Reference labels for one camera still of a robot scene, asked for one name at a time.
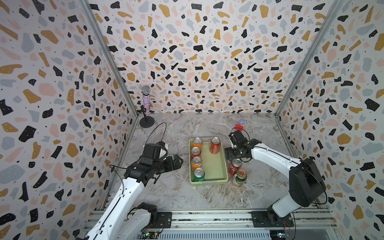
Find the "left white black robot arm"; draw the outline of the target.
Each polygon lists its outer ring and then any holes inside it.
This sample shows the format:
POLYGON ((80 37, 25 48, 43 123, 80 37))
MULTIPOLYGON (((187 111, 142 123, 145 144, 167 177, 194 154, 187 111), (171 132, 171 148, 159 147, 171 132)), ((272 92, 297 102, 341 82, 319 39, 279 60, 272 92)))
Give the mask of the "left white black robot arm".
POLYGON ((86 234, 86 240, 132 240, 144 228, 157 224, 157 207, 133 204, 150 180, 157 182, 161 174, 178 170, 184 160, 168 155, 168 145, 162 141, 145 144, 142 155, 126 168, 121 185, 101 218, 86 234))

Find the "red cola can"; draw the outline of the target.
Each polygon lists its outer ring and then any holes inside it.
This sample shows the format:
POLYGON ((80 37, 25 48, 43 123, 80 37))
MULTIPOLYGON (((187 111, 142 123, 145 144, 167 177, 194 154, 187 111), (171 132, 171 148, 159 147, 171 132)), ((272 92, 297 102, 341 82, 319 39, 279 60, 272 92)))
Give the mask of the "red cola can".
POLYGON ((218 154, 221 147, 221 140, 218 137, 213 137, 210 141, 211 154, 218 154))

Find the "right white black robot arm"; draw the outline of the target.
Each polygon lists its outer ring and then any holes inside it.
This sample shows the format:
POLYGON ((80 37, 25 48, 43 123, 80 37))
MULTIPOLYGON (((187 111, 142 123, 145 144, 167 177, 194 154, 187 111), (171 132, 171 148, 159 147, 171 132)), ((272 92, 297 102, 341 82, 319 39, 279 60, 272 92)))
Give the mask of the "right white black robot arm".
POLYGON ((288 178, 289 193, 267 208, 267 216, 273 225, 299 208, 310 206, 326 193, 326 185, 313 160, 282 154, 259 140, 245 137, 239 128, 232 129, 229 139, 231 147, 225 149, 228 160, 258 160, 288 178))

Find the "green gold-top soda can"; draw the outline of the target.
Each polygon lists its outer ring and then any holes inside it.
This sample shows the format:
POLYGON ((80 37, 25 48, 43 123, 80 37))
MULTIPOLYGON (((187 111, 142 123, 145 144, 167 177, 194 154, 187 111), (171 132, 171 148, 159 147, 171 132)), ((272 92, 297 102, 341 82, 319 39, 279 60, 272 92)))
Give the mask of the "green gold-top soda can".
POLYGON ((234 178, 234 183, 236 185, 243 185, 245 181, 247 180, 247 173, 243 169, 239 169, 236 171, 236 175, 234 178))

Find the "pale green plastic basket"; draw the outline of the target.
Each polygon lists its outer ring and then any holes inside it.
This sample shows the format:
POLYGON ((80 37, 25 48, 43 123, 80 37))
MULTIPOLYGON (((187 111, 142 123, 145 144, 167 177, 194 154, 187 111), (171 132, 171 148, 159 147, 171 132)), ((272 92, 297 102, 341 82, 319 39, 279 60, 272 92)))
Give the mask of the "pale green plastic basket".
POLYGON ((189 139, 189 165, 190 173, 189 179, 190 183, 193 186, 199 185, 218 185, 224 184, 228 181, 228 168, 226 161, 226 154, 223 148, 223 145, 220 146, 220 150, 217 154, 212 154, 210 152, 211 139, 213 137, 200 137, 203 142, 202 145, 202 154, 200 158, 203 161, 202 169, 205 172, 205 177, 203 181, 196 182, 194 178, 194 171, 192 169, 192 155, 190 154, 193 148, 193 140, 195 137, 189 139))

